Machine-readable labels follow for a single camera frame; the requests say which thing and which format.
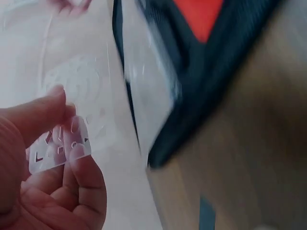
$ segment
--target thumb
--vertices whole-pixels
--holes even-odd
[[[25,147],[29,147],[43,133],[61,123],[65,116],[66,95],[62,85],[54,86],[47,96],[8,109],[0,109],[21,133]]]

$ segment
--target white surface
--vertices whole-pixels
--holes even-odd
[[[0,11],[7,2],[1,0]],[[0,107],[32,100],[39,93],[37,88],[44,86],[49,71],[78,55],[98,57],[107,47],[104,55],[110,60],[109,93],[112,97],[109,99],[113,105],[117,144],[93,155],[104,174],[107,189],[103,229],[161,230],[142,166],[106,1],[94,0],[84,17],[67,19],[69,26],[58,23],[55,18],[53,23],[57,26],[48,33],[46,25],[50,15],[33,4],[6,12],[5,17],[5,20],[3,15],[0,18],[0,23],[5,25],[0,32]]]

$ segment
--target fingernail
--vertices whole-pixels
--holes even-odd
[[[79,117],[75,116],[71,123],[71,133],[76,133],[79,131]]]
[[[63,92],[64,92],[64,87],[63,85],[59,84],[59,85],[53,86],[52,89],[47,92],[47,95],[57,97],[61,95]]]
[[[68,102],[66,105],[67,105],[69,108],[71,108],[72,110],[76,110],[76,106],[75,106],[74,103]]]

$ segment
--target finger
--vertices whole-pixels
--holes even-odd
[[[79,185],[71,170],[70,163],[64,166],[63,185],[51,194],[61,207],[73,211],[79,204]]]
[[[73,8],[73,5],[68,0],[49,0],[48,1],[52,6],[55,6],[57,11],[60,13],[64,8],[70,9]]]
[[[63,86],[57,85],[46,97],[13,108],[0,109],[0,115],[17,127],[27,148],[43,133],[63,122],[65,102]]]
[[[82,0],[79,6],[73,7],[71,15],[79,16],[82,13],[86,12],[91,4],[92,0]]]
[[[73,151],[80,151],[80,148],[74,148]],[[71,169],[79,185],[79,205],[73,213],[90,230],[101,229],[106,219],[106,186],[103,175],[92,156],[72,161]]]
[[[78,7],[86,11],[90,7],[91,2],[92,0],[82,0]]]

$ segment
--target plastic packaging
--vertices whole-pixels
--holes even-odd
[[[122,1],[125,77],[130,83],[141,154],[149,151],[174,103],[181,85],[154,23],[147,23],[135,0]]]
[[[91,12],[78,18],[67,17],[65,12],[58,15],[41,3],[0,3],[0,107],[25,103],[63,84],[67,101],[76,105],[80,116],[82,132],[74,146],[81,144],[85,150],[79,157],[103,154],[117,141],[110,80],[113,65],[107,44],[113,35],[107,3],[94,1]],[[65,138],[59,143],[58,138],[50,139],[56,133],[51,130],[30,147],[31,173],[76,158],[64,148]]]

